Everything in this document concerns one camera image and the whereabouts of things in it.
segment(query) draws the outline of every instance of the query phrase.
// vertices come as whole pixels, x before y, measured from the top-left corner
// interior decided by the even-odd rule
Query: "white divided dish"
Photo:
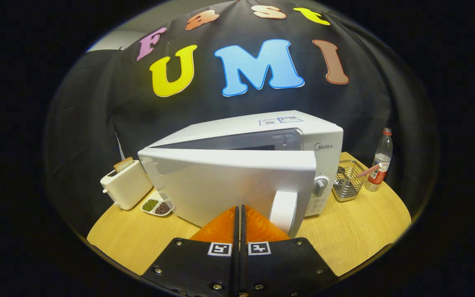
[[[157,191],[153,192],[153,193],[144,201],[144,203],[142,203],[142,204],[140,205],[140,210],[142,210],[143,212],[146,212],[147,214],[151,214],[151,215],[159,216],[159,217],[164,217],[164,216],[169,215],[170,212],[172,212],[172,211],[174,210],[175,205],[173,204],[173,201],[172,201],[171,199],[169,199],[169,198],[166,196],[166,194],[163,194],[163,196],[164,196],[165,199],[163,199],[163,198],[161,197],[161,195],[160,195]],[[153,209],[151,209],[151,211],[145,211],[145,210],[143,210],[142,207],[143,207],[144,204],[146,204],[147,201],[149,201],[150,199],[153,199],[153,200],[158,201],[157,205],[155,205],[155,207],[153,207]],[[162,203],[166,203],[166,205],[168,205],[168,207],[170,208],[170,210],[168,210],[168,212],[165,213],[165,214],[156,214],[156,213],[155,213],[155,210],[156,210]]]

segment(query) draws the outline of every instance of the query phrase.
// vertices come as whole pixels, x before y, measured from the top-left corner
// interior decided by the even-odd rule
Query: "wire basket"
[[[341,160],[338,163],[338,171],[333,184],[333,193],[338,201],[349,201],[357,197],[362,189],[365,175],[356,177],[364,169],[355,160]]]

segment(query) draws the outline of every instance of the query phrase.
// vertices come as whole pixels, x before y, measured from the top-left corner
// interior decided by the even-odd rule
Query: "white microwave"
[[[269,218],[276,193],[294,193],[287,231],[294,237],[304,216],[320,214],[326,204],[342,139],[336,124],[278,111],[194,124],[138,156],[159,193],[172,199],[174,213],[200,227],[233,205],[247,204]]]

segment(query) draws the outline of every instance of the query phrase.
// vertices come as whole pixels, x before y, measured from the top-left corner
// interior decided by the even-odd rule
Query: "straw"
[[[368,173],[373,172],[373,171],[375,171],[377,169],[380,169],[380,168],[382,168],[382,163],[377,163],[377,164],[375,164],[375,166],[373,166],[373,167],[371,167],[367,170],[362,171],[356,177],[363,177],[364,175],[367,175]]]

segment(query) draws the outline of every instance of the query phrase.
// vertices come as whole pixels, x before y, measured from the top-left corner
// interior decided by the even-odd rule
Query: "blue letter m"
[[[250,83],[260,90],[265,83],[265,76],[269,67],[272,79],[269,86],[275,89],[298,88],[305,81],[298,76],[289,53],[291,43],[283,39],[266,40],[261,45],[258,58],[254,58],[239,45],[230,45],[214,52],[214,56],[221,58],[225,71],[226,87],[223,96],[230,97],[247,92],[248,87],[241,82],[239,72]]]

